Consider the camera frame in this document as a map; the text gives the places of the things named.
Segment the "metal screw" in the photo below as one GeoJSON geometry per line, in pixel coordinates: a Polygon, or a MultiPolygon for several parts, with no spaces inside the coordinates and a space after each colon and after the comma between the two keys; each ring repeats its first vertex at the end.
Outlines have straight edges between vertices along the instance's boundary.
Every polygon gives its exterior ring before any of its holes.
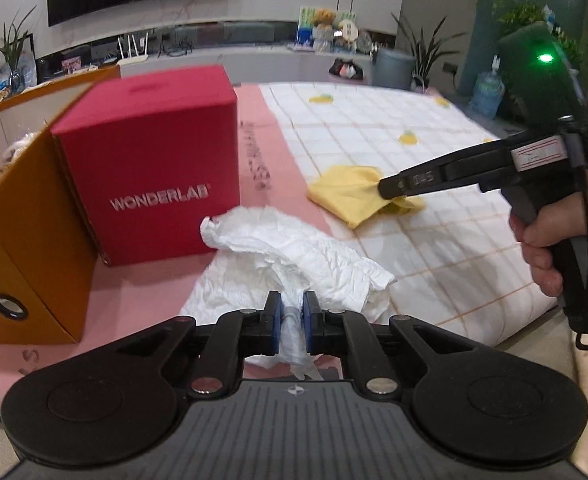
{"type": "Polygon", "coordinates": [[[365,386],[373,394],[385,395],[394,393],[398,388],[398,383],[387,377],[376,377],[367,381],[365,386]]]}
{"type": "Polygon", "coordinates": [[[221,381],[215,377],[199,377],[191,382],[191,389],[197,394],[215,394],[222,387],[221,381]]]}
{"type": "Polygon", "coordinates": [[[27,309],[16,298],[0,294],[0,314],[8,319],[23,320],[27,317],[27,309]]]}

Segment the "hand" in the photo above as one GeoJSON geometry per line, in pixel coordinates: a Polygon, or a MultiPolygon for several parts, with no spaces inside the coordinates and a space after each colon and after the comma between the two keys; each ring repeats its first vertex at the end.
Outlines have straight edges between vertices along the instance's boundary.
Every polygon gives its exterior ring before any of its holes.
{"type": "Polygon", "coordinates": [[[587,227],[583,199],[574,193],[555,204],[545,206],[536,221],[526,226],[510,215],[510,227],[520,242],[523,259],[532,269],[532,279],[547,296],[558,297],[563,291],[561,273],[552,266],[552,253],[546,247],[566,238],[585,235],[587,227]]]}

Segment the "red box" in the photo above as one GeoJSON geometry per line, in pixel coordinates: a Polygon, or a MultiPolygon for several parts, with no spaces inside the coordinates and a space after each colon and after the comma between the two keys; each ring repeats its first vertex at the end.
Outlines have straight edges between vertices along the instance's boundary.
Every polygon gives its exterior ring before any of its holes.
{"type": "Polygon", "coordinates": [[[221,66],[95,86],[52,128],[105,261],[198,254],[240,203],[236,94],[221,66]]]}

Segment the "orange cardboard box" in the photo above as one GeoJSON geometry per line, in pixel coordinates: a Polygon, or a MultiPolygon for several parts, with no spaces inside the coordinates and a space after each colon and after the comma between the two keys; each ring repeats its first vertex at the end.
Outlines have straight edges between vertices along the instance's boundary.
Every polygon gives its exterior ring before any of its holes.
{"type": "MultiPolygon", "coordinates": [[[[119,76],[118,68],[71,76],[0,103],[0,153],[19,137],[12,114],[44,126],[52,117],[40,116],[52,106],[58,117],[61,102],[69,106],[97,81],[119,76]]],[[[0,177],[0,343],[80,341],[96,258],[45,127],[0,177]]]]}

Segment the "green plant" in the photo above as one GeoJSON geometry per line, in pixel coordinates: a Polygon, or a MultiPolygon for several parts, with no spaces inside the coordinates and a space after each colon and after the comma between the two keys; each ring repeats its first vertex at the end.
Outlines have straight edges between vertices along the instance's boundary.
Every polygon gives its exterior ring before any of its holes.
{"type": "MultiPolygon", "coordinates": [[[[496,0],[492,4],[492,13],[496,15],[503,7],[508,5],[505,0],[496,0]]],[[[540,5],[530,2],[525,3],[513,2],[511,9],[498,18],[501,23],[501,37],[507,36],[519,30],[519,28],[527,27],[532,23],[544,22],[545,13],[540,5]]]]}
{"type": "Polygon", "coordinates": [[[440,57],[460,54],[460,50],[441,50],[441,48],[448,41],[455,40],[456,38],[460,38],[461,36],[466,35],[466,32],[452,34],[451,36],[440,38],[440,40],[436,39],[440,28],[443,26],[445,20],[448,17],[445,16],[442,20],[440,20],[440,23],[437,25],[433,34],[431,35],[431,40],[429,40],[429,43],[426,43],[425,41],[423,27],[421,27],[420,35],[417,36],[414,33],[413,28],[411,28],[409,21],[402,12],[398,15],[398,17],[392,13],[392,17],[395,19],[399,30],[410,45],[411,54],[416,58],[415,73],[421,78],[427,79],[427,76],[431,71],[431,67],[440,57]]]}
{"type": "Polygon", "coordinates": [[[16,21],[16,18],[18,17],[18,12],[16,12],[16,15],[14,16],[14,19],[11,20],[11,25],[9,27],[9,30],[7,30],[6,25],[3,23],[2,24],[2,46],[0,46],[0,52],[3,54],[3,56],[5,57],[5,61],[7,62],[7,64],[10,66],[10,70],[12,72],[14,72],[16,70],[16,67],[18,66],[18,58],[20,58],[20,54],[22,53],[22,47],[23,44],[25,43],[25,40],[27,39],[27,36],[29,35],[29,33],[27,31],[25,31],[23,33],[23,35],[20,35],[20,27],[22,26],[23,23],[25,23],[25,20],[27,19],[27,17],[34,12],[34,9],[36,8],[36,6],[33,6],[31,8],[31,10],[25,15],[25,17],[20,20],[20,23],[18,24],[18,26],[14,25],[14,22],[16,21]]]}
{"type": "MultiPolygon", "coordinates": [[[[501,23],[501,38],[532,23],[544,22],[546,20],[543,9],[538,4],[530,1],[526,1],[525,3],[512,1],[508,3],[506,0],[495,0],[492,4],[492,14],[496,16],[507,5],[511,5],[511,9],[498,18],[498,22],[501,23]]],[[[578,42],[572,38],[568,38],[558,28],[554,30],[552,35],[565,52],[570,64],[574,68],[580,67],[583,61],[583,54],[581,53],[578,42]]]]}
{"type": "Polygon", "coordinates": [[[583,62],[583,53],[578,45],[578,42],[572,38],[568,38],[564,32],[555,32],[554,37],[565,52],[567,60],[572,67],[578,69],[583,62]]]}

